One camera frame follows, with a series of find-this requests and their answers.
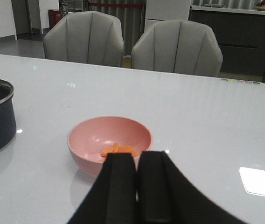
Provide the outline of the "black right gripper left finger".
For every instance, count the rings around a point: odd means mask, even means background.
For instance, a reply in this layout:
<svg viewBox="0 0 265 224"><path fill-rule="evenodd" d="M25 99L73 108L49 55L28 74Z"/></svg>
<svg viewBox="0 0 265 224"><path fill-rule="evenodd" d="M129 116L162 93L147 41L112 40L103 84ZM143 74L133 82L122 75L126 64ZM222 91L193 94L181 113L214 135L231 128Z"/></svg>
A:
<svg viewBox="0 0 265 224"><path fill-rule="evenodd" d="M133 224L136 169L128 153L108 154L92 188L69 224Z"/></svg>

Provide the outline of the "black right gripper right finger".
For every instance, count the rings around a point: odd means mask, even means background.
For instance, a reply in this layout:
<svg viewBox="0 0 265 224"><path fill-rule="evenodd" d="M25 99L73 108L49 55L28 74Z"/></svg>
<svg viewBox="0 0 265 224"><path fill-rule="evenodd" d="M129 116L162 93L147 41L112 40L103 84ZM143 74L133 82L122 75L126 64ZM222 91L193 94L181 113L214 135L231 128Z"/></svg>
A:
<svg viewBox="0 0 265 224"><path fill-rule="evenodd" d="M198 190L165 152L144 151L138 169L142 224L241 224Z"/></svg>

